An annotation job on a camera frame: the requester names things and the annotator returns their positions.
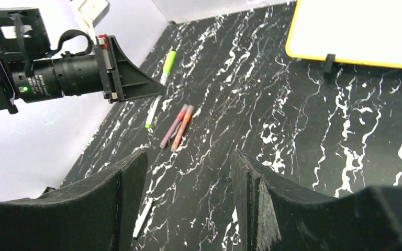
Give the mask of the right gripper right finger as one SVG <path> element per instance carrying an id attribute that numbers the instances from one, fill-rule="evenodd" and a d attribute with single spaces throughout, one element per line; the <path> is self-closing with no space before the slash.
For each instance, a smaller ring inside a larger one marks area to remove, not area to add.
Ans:
<path id="1" fill-rule="evenodd" d="M 402 250 L 402 186 L 335 198 L 231 154 L 238 250 Z"/>

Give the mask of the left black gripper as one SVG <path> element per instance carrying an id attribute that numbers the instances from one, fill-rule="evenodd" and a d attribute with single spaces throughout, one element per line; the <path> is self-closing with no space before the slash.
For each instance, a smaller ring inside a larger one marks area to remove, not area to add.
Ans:
<path id="1" fill-rule="evenodd" d="M 30 103 L 102 92 L 112 104 L 165 94 L 162 84 L 127 58 L 115 36 L 100 35 L 97 41 L 100 58 L 66 52 L 61 58 L 36 60 L 32 77 L 26 76 L 23 62 L 11 62 L 16 96 Z"/>

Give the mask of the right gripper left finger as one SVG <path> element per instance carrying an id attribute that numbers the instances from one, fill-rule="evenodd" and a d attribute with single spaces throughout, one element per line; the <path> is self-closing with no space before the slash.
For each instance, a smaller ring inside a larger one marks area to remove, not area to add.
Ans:
<path id="1" fill-rule="evenodd" d="M 0 250 L 130 250 L 147 169 L 138 151 L 39 198 L 0 202 Z"/>

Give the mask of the pink marker pen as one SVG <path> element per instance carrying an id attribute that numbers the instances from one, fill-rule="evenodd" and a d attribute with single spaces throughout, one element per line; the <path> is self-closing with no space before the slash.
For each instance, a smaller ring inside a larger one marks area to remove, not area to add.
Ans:
<path id="1" fill-rule="evenodd" d="M 161 141 L 160 148 L 164 149 L 167 146 L 169 140 L 171 139 L 172 135 L 176 131 L 177 126 L 183 120 L 183 117 L 184 117 L 187 109 L 188 109 L 188 105 L 184 104 L 182 109 L 179 111 L 178 115 L 176 116 L 175 120 L 173 121 L 173 123 L 169 127 L 169 129 L 168 129 L 167 133 L 165 134 L 163 140 Z"/>

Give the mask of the orange marker pen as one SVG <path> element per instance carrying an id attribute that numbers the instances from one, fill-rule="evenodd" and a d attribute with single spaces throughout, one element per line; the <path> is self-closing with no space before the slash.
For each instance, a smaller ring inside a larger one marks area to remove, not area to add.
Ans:
<path id="1" fill-rule="evenodd" d="M 172 146 L 171 146 L 171 151 L 172 152 L 175 152 L 177 150 L 177 148 L 178 148 L 178 146 L 179 146 L 179 144 L 180 144 L 180 142 L 182 140 L 182 137 L 184 135 L 184 132 L 186 130 L 186 127 L 187 127 L 187 125 L 189 124 L 189 122 L 190 122 L 190 120 L 192 118 L 193 110 L 194 110 L 194 106 L 189 105 L 187 110 L 186 110 L 186 113 L 185 113 L 185 115 L 183 117 L 183 120 L 182 120 L 182 123 L 180 125 L 180 128 L 179 128 L 179 130 L 178 130 L 178 132 L 177 132 L 177 134 L 175 136 L 174 142 L 172 143 Z"/>

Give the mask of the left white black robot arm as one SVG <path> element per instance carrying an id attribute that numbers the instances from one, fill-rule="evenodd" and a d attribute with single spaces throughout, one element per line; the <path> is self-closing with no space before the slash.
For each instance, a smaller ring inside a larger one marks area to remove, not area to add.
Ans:
<path id="1" fill-rule="evenodd" d="M 0 8 L 0 111 L 15 100 L 40 102 L 101 92 L 113 104 L 160 96 L 165 87 L 137 68 L 114 36 L 86 37 L 84 51 L 62 51 L 81 30 L 64 32 L 56 49 L 37 8 Z"/>

